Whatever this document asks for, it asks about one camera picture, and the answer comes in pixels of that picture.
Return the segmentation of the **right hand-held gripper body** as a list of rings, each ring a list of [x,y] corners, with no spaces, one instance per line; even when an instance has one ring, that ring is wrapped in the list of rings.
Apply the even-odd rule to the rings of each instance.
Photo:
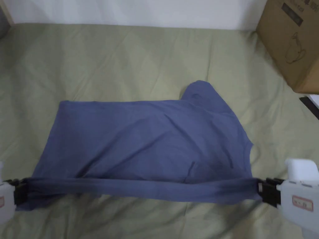
[[[312,160],[290,158],[288,178],[271,180],[269,204],[285,219],[300,226],[304,239],[319,238],[319,171]]]

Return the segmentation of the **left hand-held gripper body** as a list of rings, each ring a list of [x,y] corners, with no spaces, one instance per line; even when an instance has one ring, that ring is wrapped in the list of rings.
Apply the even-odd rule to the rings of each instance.
[[[3,181],[2,170],[3,163],[0,162],[0,217],[13,217],[16,210],[14,192],[19,180]]]

